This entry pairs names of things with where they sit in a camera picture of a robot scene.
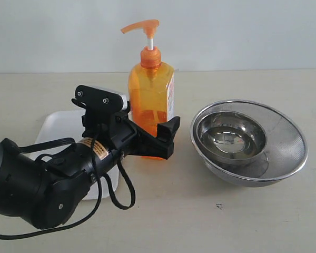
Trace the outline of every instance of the table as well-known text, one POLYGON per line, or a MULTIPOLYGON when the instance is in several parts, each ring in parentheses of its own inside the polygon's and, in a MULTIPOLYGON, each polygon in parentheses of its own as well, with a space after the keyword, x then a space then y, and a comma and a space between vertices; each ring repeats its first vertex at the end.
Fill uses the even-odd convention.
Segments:
MULTIPOLYGON (((79 84, 127 92, 127 73, 0 74, 0 141, 34 143, 47 115, 76 110, 79 84)), ((181 126, 167 161, 126 157, 135 206, 104 199, 96 215, 71 230, 0 241, 0 252, 316 252, 316 70, 176 72, 175 114, 181 126), (264 188, 217 178, 196 154, 189 127, 197 111, 224 99, 248 99, 289 116, 307 138, 309 157, 296 175, 264 188)), ((123 179, 116 190, 128 203, 123 179)), ((79 204, 70 221, 95 202, 79 204)), ((20 218, 0 216, 0 233, 25 233, 20 218)))

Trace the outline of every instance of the stainless steel bowl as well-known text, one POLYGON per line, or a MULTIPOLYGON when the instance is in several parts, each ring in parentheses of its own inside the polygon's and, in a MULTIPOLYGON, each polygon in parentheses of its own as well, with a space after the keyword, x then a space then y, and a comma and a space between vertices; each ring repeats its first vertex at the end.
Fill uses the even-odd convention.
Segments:
POLYGON ((262 155, 267 138, 250 117, 231 111, 213 112, 195 126, 201 151, 214 162, 242 165, 262 155))
POLYGON ((253 101, 225 100, 206 106, 194 117, 190 135, 205 165, 218 177, 240 186, 261 187, 279 182, 300 171, 308 158, 307 142, 296 124, 280 111, 253 101), (252 163, 232 165, 208 156, 197 137, 201 133, 200 122, 219 112, 243 114, 263 129, 266 144, 252 163))

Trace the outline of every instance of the pump nozzle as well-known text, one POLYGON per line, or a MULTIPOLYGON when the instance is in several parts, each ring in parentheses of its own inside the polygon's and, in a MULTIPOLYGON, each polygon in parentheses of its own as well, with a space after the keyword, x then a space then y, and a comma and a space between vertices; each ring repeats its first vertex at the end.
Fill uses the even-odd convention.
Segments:
POLYGON ((158 20, 144 20, 121 29, 122 33, 127 33, 134 29, 143 29, 147 36, 147 47, 141 52, 141 66, 147 69, 155 69, 161 64, 161 53, 158 48, 153 46, 153 35, 159 26, 158 20))

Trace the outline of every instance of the yellow label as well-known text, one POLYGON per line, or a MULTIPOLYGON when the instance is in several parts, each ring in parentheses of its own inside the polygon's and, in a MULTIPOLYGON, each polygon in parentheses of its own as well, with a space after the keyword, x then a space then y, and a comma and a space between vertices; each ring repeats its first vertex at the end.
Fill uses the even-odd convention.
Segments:
MULTIPOLYGON (((93 138, 83 138, 81 141, 79 141, 79 143, 84 144, 90 148, 92 140, 93 138)), ((106 148, 98 141, 95 141, 94 143, 94 152, 100 160, 103 160, 109 154, 106 148)))

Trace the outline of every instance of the white tray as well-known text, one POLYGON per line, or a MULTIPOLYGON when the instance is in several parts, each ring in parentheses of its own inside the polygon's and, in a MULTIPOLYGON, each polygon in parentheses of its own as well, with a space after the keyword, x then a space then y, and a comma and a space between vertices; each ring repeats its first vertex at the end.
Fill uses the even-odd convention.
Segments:
MULTIPOLYGON (((41 143, 46 141, 52 141, 56 139, 71 137, 76 142, 82 139, 82 133, 84 131, 84 127, 82 126, 82 115, 84 115, 84 110, 76 110, 76 111, 58 111, 50 114, 38 134, 35 143, 41 143)), ((35 160, 40 154, 48 153, 48 154, 56 154, 61 150, 65 149, 68 145, 53 148, 45 151, 32 153, 29 157, 35 160)), ((118 186, 119 180, 119 170, 117 166, 113 167, 108 175, 111 178, 113 190, 115 191, 118 186)), ((101 180, 102 182, 102 198, 107 198, 109 196, 109 191, 107 188, 107 184, 104 178, 101 180)), ((97 183, 92 185, 89 193, 85 196, 86 199, 97 199, 98 197, 98 188, 97 183)))

